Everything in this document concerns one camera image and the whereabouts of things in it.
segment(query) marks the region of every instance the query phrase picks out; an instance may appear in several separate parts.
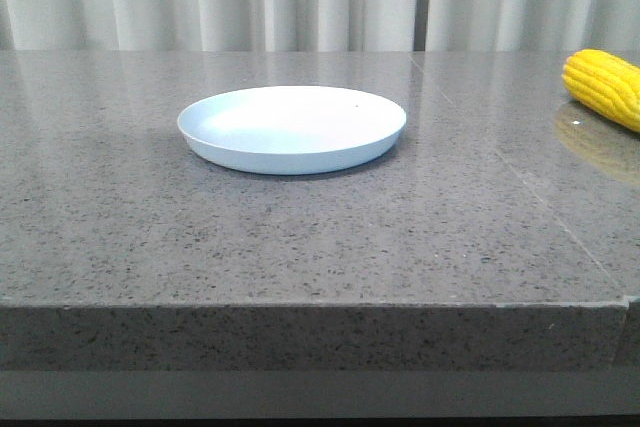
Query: plate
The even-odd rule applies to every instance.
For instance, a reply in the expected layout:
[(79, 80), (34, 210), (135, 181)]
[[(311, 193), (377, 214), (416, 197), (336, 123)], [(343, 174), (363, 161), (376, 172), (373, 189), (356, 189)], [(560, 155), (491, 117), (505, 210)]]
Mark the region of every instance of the plate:
[(190, 105), (178, 128), (199, 156), (259, 174), (315, 174), (368, 162), (406, 123), (395, 102), (358, 90), (277, 86), (237, 90)]

